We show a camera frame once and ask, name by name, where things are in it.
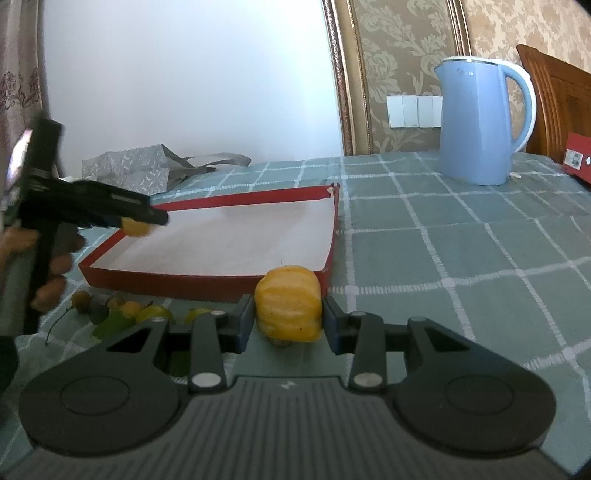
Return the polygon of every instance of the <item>tablecloth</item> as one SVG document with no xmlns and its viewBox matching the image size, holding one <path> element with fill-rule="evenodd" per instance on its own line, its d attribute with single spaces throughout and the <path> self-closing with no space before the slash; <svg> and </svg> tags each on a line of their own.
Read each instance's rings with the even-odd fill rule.
<svg viewBox="0 0 591 480">
<path fill-rule="evenodd" d="M 256 164 L 195 177 L 155 203 L 253 190 L 341 185 L 331 295 L 347 311 L 388 323 L 426 316 L 542 376 L 557 398 L 543 449 L 568 470 L 591 456 L 591 196 L 550 159 L 514 157 L 499 187 L 473 186 L 438 173 L 437 153 L 389 153 Z M 86 256 L 113 230 L 83 231 Z M 66 295 L 37 335 L 17 339 L 21 366 L 0 402 L 0 469 L 30 450 L 18 421 L 18 394 L 41 371 L 96 342 L 88 319 L 63 314 L 74 291 L 89 288 L 75 268 Z M 124 294 L 128 299 L 146 297 Z M 197 305 L 154 299 L 177 319 Z M 286 349 L 255 329 L 242 355 L 226 355 L 226 374 L 339 375 L 323 338 Z M 401 354 L 388 354 L 391 382 L 404 377 Z"/>
</svg>

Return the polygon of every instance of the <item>barcode label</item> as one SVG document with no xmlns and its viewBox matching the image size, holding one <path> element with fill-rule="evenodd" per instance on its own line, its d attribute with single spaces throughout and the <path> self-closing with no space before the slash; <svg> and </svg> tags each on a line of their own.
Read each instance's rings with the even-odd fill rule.
<svg viewBox="0 0 591 480">
<path fill-rule="evenodd" d="M 564 163 L 569 167 L 573 167 L 575 170 L 581 169 L 581 163 L 583 162 L 583 154 L 575 152 L 574 150 L 567 150 L 564 157 Z"/>
</svg>

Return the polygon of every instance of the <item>ribbed gray surface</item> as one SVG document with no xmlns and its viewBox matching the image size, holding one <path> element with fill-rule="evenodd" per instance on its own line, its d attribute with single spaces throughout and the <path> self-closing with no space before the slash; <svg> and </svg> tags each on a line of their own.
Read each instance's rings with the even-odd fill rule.
<svg viewBox="0 0 591 480">
<path fill-rule="evenodd" d="M 377 397 L 337 378 L 238 378 L 195 397 L 166 434 L 136 451 L 72 459 L 35 450 L 9 480 L 563 480 L 540 452 L 456 458 L 405 432 Z"/>
</svg>

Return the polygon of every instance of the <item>wall socket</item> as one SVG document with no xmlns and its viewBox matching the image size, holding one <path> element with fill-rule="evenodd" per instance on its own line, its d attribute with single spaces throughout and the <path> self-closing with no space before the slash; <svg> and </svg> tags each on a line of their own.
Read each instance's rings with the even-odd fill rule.
<svg viewBox="0 0 591 480">
<path fill-rule="evenodd" d="M 439 128 L 443 98 L 432 95 L 388 95 L 390 128 Z"/>
</svg>

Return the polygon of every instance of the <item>electric kettle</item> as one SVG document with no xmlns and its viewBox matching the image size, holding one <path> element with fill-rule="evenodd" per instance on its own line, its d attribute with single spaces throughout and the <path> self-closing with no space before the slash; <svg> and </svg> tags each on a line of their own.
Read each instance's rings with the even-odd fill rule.
<svg viewBox="0 0 591 480">
<path fill-rule="evenodd" d="M 456 180 L 500 185 L 511 172 L 511 155 L 523 148 L 535 124 L 534 86 L 523 67 L 506 60 L 449 57 L 436 68 L 441 82 L 440 167 Z M 512 137 L 506 79 L 523 91 L 525 122 Z"/>
</svg>

